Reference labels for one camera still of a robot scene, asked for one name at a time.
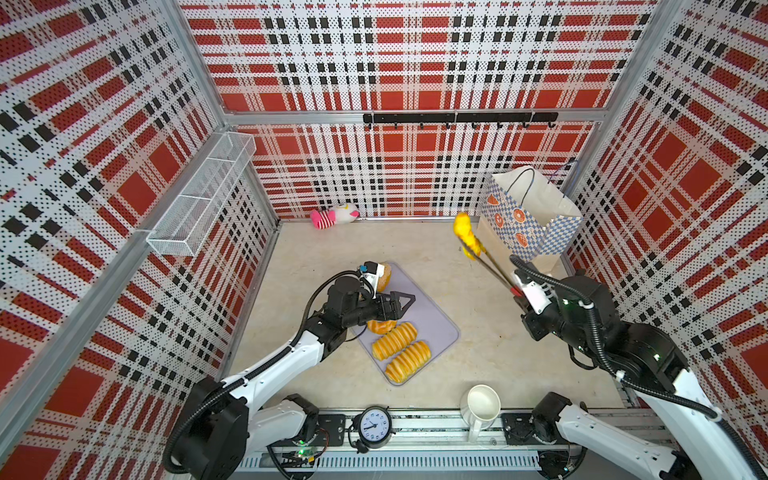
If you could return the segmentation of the yellow fake bread loaf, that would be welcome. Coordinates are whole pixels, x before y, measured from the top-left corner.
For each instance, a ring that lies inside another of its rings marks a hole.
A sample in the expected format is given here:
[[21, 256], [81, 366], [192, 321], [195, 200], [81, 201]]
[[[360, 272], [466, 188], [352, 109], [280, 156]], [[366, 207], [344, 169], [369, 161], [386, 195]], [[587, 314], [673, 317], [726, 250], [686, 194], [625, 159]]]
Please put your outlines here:
[[476, 237], [472, 228], [470, 216], [461, 212], [454, 218], [453, 232], [462, 244], [464, 254], [473, 260], [478, 260], [484, 253], [482, 242]]

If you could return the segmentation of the steel tongs red handles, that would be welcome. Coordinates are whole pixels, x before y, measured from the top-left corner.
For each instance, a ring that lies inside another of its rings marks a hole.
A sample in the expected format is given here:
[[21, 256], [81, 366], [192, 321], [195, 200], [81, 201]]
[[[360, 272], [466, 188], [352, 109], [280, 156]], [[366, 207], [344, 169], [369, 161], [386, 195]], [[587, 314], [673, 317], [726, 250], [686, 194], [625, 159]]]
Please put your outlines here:
[[522, 298], [523, 292], [514, 285], [512, 280], [500, 269], [497, 262], [487, 252], [484, 245], [476, 237], [459, 236], [463, 252], [471, 259], [483, 266], [494, 278], [496, 278], [516, 298]]

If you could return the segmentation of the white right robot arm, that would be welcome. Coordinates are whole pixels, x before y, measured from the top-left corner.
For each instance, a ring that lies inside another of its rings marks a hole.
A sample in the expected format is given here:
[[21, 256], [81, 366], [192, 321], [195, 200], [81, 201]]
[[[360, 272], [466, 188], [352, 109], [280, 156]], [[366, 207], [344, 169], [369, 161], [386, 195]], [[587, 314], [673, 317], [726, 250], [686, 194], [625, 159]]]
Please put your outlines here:
[[633, 391], [678, 444], [671, 449], [595, 418], [567, 397], [549, 392], [532, 410], [533, 436], [559, 440], [600, 455], [639, 479], [764, 479], [767, 468], [704, 393], [669, 335], [620, 319], [607, 286], [576, 275], [562, 280], [516, 255], [512, 282], [523, 324], [539, 341], [553, 335], [569, 353], [590, 359]]

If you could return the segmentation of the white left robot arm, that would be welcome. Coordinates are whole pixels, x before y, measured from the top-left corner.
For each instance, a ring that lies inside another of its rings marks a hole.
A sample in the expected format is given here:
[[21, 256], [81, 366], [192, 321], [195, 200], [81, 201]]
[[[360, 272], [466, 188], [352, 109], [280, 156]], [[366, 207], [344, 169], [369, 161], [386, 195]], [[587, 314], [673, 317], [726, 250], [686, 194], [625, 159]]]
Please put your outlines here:
[[227, 479], [252, 450], [296, 437], [312, 437], [316, 407], [294, 394], [267, 402], [299, 374], [319, 365], [347, 339], [350, 328], [372, 320], [399, 320], [413, 294], [380, 293], [364, 269], [345, 270], [323, 282], [319, 310], [305, 306], [294, 337], [270, 355], [222, 380], [195, 383], [168, 437], [161, 463], [170, 474]]

